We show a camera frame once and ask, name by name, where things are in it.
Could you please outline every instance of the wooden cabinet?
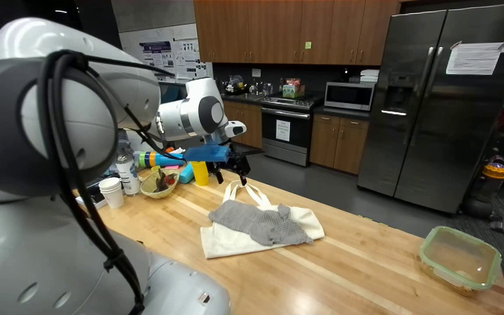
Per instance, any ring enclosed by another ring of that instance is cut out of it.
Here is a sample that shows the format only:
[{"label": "wooden cabinet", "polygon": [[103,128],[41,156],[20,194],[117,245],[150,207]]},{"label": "wooden cabinet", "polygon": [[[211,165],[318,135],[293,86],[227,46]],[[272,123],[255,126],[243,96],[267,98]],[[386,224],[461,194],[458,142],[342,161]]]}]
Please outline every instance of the wooden cabinet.
[{"label": "wooden cabinet", "polygon": [[397,9],[398,0],[194,0],[201,60],[215,63],[379,65]]},{"label": "wooden cabinet", "polygon": [[241,121],[246,124],[246,133],[234,137],[234,144],[248,147],[262,147],[262,109],[251,103],[223,102],[223,114],[230,121]]},{"label": "wooden cabinet", "polygon": [[369,123],[316,114],[309,145],[309,161],[346,173],[356,173]]}]

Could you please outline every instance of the bag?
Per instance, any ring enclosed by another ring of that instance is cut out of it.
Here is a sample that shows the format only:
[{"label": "bag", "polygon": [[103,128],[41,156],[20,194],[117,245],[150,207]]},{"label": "bag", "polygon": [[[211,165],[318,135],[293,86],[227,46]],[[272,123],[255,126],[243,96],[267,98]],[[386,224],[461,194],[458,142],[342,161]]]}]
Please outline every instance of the bag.
[{"label": "bag", "polygon": [[[269,198],[262,194],[253,186],[241,186],[239,182],[230,182],[225,191],[222,201],[236,200],[237,189],[243,187],[248,196],[257,203],[257,210],[276,210],[276,205],[271,205]],[[309,208],[288,207],[290,208],[290,221],[300,226],[300,229],[311,238],[318,240],[323,238],[321,224],[318,222],[316,215]],[[199,229],[201,235],[201,247],[206,259],[209,257],[225,257],[225,256],[237,256],[248,252],[260,252],[269,249],[278,249],[283,245],[264,247],[258,245],[250,238],[246,233],[239,233],[229,229],[222,224],[213,222],[208,228]]]}]

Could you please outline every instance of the stainless steel refrigerator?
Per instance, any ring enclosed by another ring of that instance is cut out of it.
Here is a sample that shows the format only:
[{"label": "stainless steel refrigerator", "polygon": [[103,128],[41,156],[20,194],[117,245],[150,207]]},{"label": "stainless steel refrigerator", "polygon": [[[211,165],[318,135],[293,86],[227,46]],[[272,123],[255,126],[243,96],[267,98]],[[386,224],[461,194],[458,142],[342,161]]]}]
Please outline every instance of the stainless steel refrigerator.
[{"label": "stainless steel refrigerator", "polygon": [[358,187],[456,212],[502,107],[504,5],[393,16]]}]

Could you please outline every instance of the wooden table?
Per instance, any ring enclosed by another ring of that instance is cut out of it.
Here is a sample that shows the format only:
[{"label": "wooden table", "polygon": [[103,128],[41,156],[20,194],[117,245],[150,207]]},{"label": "wooden table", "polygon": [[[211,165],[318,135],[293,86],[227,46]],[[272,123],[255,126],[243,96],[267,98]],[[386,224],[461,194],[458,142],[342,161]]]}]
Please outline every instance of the wooden table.
[{"label": "wooden table", "polygon": [[[234,313],[504,313],[502,278],[486,292],[460,296],[419,270],[421,238],[255,180],[272,203],[314,210],[325,238],[206,261],[199,228],[209,226],[206,215],[225,184],[211,177],[209,186],[178,186],[166,200],[127,198],[120,210],[99,214],[117,233],[215,278]],[[239,200],[251,203],[244,191]]]}]

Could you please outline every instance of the gray cloth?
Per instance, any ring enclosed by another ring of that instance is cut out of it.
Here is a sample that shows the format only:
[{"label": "gray cloth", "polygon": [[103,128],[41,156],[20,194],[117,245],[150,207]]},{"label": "gray cloth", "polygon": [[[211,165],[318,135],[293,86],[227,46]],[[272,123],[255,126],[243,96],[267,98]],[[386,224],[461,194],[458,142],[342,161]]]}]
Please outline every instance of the gray cloth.
[{"label": "gray cloth", "polygon": [[300,229],[299,224],[290,221],[290,208],[279,205],[274,210],[257,210],[251,205],[237,201],[223,201],[209,221],[222,224],[229,229],[246,233],[250,238],[264,247],[272,245],[297,245],[309,243],[311,238]]}]

